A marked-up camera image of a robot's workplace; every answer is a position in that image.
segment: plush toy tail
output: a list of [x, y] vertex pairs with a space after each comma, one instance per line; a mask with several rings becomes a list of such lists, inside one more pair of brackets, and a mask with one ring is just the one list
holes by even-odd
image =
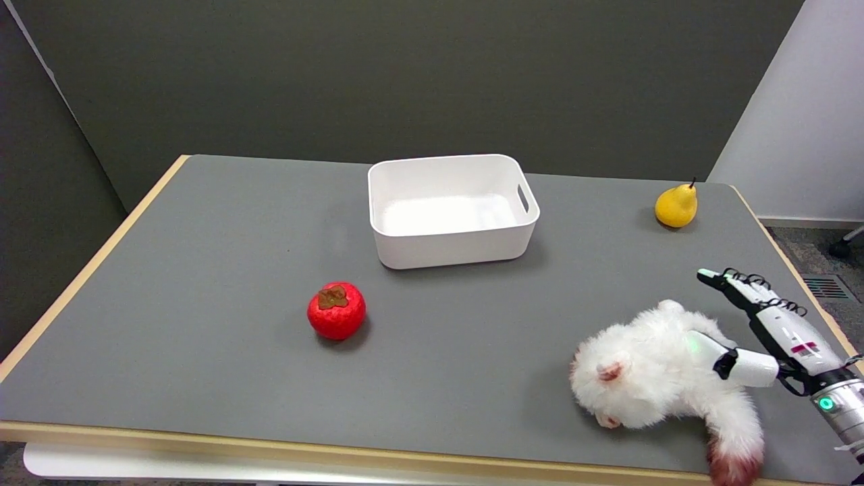
[[762, 469], [765, 442], [759, 416], [743, 390], [714, 400], [705, 416], [708, 467], [714, 486], [750, 486]]

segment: wooden table edge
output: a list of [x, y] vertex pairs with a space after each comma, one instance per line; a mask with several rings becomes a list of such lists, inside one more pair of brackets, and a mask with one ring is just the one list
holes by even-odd
[[[147, 195], [138, 203], [111, 237], [99, 248], [71, 284], [60, 294], [30, 332], [18, 343], [9, 356], [0, 362], [0, 383], [27, 354], [51, 322], [72, 300], [75, 293], [105, 261], [111, 250], [141, 217], [150, 203], [159, 195], [171, 178], [190, 156], [177, 158]], [[735, 186], [730, 186], [746, 206], [750, 215], [762, 228], [774, 249], [789, 267], [798, 283], [822, 315], [843, 348], [855, 354], [852, 343], [837, 325], [836, 320], [822, 308], [795, 267], [768, 233], [765, 226], [747, 204]], [[454, 456], [448, 454], [412, 451], [385, 451], [338, 445], [301, 444], [250, 438], [226, 438], [177, 432], [139, 431], [83, 425], [60, 425], [0, 420], [0, 439], [16, 442], [46, 442], [56, 444], [89, 445], [97, 447], [124, 447], [146, 451], [172, 451], [205, 455], [272, 458], [306, 463], [338, 464], [343, 466], [377, 469], [414, 470], [439, 474], [468, 476], [504, 476], [509, 478], [569, 483], [594, 483], [610, 486], [696, 486], [710, 484], [708, 476], [668, 470], [649, 470], [595, 464], [549, 463], [493, 457]], [[760, 479], [763, 486], [791, 486], [805, 484], [790, 481]]]

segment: table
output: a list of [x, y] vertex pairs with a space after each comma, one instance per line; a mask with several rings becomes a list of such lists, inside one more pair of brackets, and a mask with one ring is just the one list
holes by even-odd
[[[697, 220], [672, 232], [651, 211], [672, 182], [529, 175], [542, 215], [523, 257], [396, 272], [376, 258], [367, 169], [179, 159], [0, 365], [2, 437], [496, 479], [704, 483], [698, 421], [609, 432], [578, 411], [566, 382], [575, 345], [673, 297], [758, 348], [744, 316], [696, 283], [701, 266], [765, 274], [819, 310], [728, 186], [700, 184]], [[360, 286], [370, 319], [333, 345], [314, 338], [304, 310], [336, 279]], [[809, 319], [838, 351], [852, 349], [827, 314]], [[805, 400], [780, 387], [753, 397], [764, 476], [857, 475]]]

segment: floor vent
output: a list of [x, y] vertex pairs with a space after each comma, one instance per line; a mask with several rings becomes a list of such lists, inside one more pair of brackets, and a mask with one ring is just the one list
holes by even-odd
[[829, 302], [858, 302], [852, 291], [836, 275], [804, 274], [801, 276], [807, 287], [819, 300]]

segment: robotic arm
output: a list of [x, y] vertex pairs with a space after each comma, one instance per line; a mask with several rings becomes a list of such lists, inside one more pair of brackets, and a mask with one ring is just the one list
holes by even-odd
[[[760, 275], [728, 268], [722, 273], [701, 269], [696, 276], [747, 313], [750, 329], [768, 351], [766, 355], [729, 349], [692, 331], [691, 346], [706, 364], [723, 380], [745, 387], [769, 387], [778, 379], [793, 394], [809, 397], [845, 444], [840, 449], [852, 452], [864, 464], [864, 380], [848, 369], [861, 356], [848, 360], [837, 356], [804, 319], [807, 310], [780, 298]], [[800, 389], [790, 380], [798, 381]]]

